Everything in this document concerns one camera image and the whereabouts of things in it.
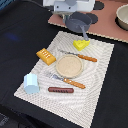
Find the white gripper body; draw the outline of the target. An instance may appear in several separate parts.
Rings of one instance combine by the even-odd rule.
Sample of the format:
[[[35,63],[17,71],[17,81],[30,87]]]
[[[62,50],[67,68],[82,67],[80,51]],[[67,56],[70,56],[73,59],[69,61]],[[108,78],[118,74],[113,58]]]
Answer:
[[[95,0],[43,0],[44,7],[50,7],[54,13],[72,14],[74,12],[90,12]]]

